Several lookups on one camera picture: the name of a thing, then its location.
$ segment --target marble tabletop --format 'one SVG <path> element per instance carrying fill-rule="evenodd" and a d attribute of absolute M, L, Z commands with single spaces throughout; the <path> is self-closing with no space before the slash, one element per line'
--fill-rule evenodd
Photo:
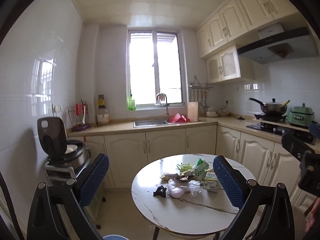
<path fill-rule="evenodd" d="M 172 234 L 197 237 L 224 231 L 238 208 L 231 205 L 226 193 L 220 186 L 218 192 L 208 192 L 201 188 L 197 197 L 184 194 L 181 198 L 154 197 L 158 186 L 167 184 L 160 176 L 164 172 L 177 173 L 177 164 L 190 163 L 192 166 L 201 158 L 212 168 L 215 155 L 183 154 L 166 157 L 145 166 L 132 182 L 133 201 L 141 214 L 158 228 Z M 254 179 L 252 173 L 243 165 L 227 159 L 232 167 L 239 170 L 246 179 Z"/>

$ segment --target wok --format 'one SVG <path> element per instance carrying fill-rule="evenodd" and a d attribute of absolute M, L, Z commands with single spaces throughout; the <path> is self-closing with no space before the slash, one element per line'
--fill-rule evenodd
<path fill-rule="evenodd" d="M 276 100 L 273 98 L 272 102 L 269 103 L 262 103 L 261 101 L 254 99 L 254 98 L 249 98 L 249 100 L 254 101 L 260 105 L 261 111 L 269 116 L 281 116 L 287 111 L 287 106 L 276 103 Z"/>

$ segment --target cutting board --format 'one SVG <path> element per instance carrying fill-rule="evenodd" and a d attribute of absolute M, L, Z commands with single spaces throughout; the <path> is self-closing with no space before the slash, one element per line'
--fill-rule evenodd
<path fill-rule="evenodd" d="M 198 102 L 188 103 L 187 118 L 189 118 L 191 122 L 199 121 L 199 103 Z"/>

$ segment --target ceiling panel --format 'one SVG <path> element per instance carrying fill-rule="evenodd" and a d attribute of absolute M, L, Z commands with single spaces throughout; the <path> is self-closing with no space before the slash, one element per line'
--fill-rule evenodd
<path fill-rule="evenodd" d="M 73 0 L 85 22 L 195 29 L 224 0 Z"/>

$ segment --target faucet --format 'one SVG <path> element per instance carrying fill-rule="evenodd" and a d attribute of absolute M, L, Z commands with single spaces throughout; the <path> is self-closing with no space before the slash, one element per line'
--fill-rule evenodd
<path fill-rule="evenodd" d="M 168 110 L 168 106 L 170 104 L 168 104 L 168 101 L 167 101 L 167 95 L 164 94 L 164 93 L 158 93 L 156 95 L 156 106 L 165 106 L 165 109 L 166 109 L 166 112 L 165 112 L 165 120 L 167 122 L 169 122 L 169 110 Z"/>

